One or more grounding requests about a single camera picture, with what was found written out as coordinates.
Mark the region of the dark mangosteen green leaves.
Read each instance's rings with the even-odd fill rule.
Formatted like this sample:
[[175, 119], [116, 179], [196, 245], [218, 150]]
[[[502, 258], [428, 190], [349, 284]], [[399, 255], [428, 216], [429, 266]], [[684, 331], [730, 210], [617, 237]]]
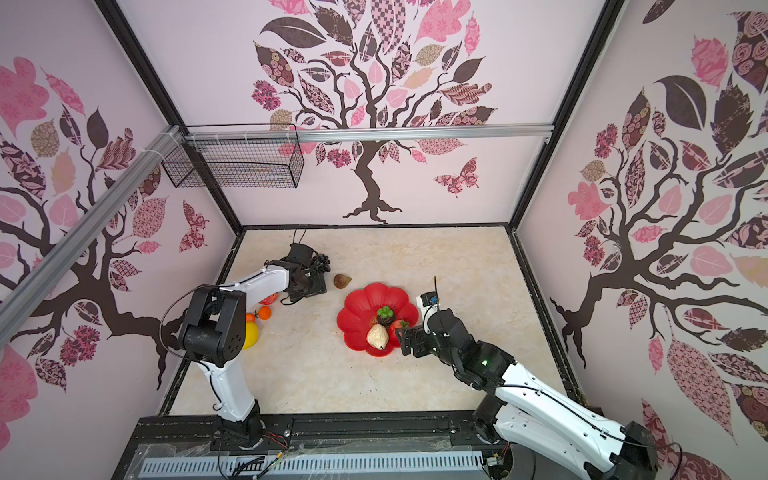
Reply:
[[377, 310], [376, 321], [382, 326], [389, 327], [395, 321], [395, 313], [388, 305], [385, 305]]

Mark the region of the cream white pear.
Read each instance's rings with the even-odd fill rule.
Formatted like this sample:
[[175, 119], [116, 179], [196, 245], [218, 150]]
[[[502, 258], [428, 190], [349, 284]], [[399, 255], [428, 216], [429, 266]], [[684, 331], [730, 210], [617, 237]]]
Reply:
[[387, 348], [389, 339], [388, 329], [378, 323], [374, 324], [366, 335], [368, 345], [378, 351], [383, 351]]

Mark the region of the red flower-shaped bowl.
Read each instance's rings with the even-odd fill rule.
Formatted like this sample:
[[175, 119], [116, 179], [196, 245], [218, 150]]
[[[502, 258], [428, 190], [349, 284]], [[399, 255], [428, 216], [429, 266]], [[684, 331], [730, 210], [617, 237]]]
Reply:
[[369, 284], [363, 289], [348, 294], [343, 308], [337, 315], [337, 327], [343, 334], [347, 348], [356, 352], [365, 352], [372, 357], [385, 357], [400, 348], [395, 332], [390, 330], [395, 321], [386, 327], [390, 339], [385, 350], [375, 350], [366, 341], [369, 329], [377, 323], [377, 310], [385, 305], [394, 311], [395, 321], [406, 320], [410, 324], [409, 327], [419, 322], [420, 314], [417, 307], [403, 289], [383, 283]]

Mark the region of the yellow lemon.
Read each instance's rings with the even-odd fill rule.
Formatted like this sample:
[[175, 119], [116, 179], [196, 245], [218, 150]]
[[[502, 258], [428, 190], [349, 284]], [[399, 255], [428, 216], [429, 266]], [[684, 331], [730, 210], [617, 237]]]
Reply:
[[243, 349], [249, 349], [253, 347], [259, 340], [260, 330], [255, 322], [247, 322], [245, 324], [245, 338], [243, 343]]

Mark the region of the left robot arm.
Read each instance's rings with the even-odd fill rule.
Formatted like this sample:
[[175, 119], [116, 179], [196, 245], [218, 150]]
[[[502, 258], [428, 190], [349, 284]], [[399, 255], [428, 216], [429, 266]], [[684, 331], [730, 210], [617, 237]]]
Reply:
[[253, 450], [263, 441], [287, 443], [268, 431], [258, 401], [244, 375], [241, 352], [246, 344], [246, 315], [251, 307], [273, 294], [284, 293], [287, 303], [327, 292], [324, 275], [331, 271], [328, 256], [293, 242], [289, 253], [270, 260], [245, 278], [224, 284], [201, 284], [173, 301], [167, 312], [189, 296], [182, 314], [178, 347], [166, 351], [196, 364], [216, 397], [218, 445], [229, 450]]

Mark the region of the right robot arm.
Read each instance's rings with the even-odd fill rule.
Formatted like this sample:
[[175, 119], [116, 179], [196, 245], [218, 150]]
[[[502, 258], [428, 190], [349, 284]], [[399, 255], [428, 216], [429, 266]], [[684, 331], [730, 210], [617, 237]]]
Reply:
[[404, 355], [437, 357], [460, 382], [485, 394], [473, 414], [488, 444], [522, 445], [580, 479], [653, 479], [659, 445], [641, 424], [622, 425], [571, 400], [511, 354], [475, 339], [450, 309], [396, 337]]

